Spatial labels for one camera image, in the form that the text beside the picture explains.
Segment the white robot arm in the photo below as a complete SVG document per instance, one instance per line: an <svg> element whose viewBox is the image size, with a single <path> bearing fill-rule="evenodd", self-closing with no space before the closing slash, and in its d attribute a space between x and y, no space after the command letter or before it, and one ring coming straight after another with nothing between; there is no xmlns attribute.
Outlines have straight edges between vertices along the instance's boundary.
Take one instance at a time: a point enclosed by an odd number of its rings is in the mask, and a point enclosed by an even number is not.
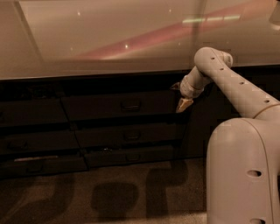
<svg viewBox="0 0 280 224"><path fill-rule="evenodd" d="M280 101L231 69L232 56L212 47L174 86L186 110L213 82L240 114L212 133L206 156L207 224L280 224Z"/></svg>

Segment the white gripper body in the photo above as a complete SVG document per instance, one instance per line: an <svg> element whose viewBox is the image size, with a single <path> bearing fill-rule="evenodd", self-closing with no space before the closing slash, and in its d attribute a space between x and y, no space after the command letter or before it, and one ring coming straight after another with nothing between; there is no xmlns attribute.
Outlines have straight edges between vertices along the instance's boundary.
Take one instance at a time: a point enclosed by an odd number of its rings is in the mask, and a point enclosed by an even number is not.
<svg viewBox="0 0 280 224"><path fill-rule="evenodd" d="M191 85L191 79L186 75L179 84L179 91L184 98L190 100L199 97L204 91L204 88L197 89L193 87Z"/></svg>

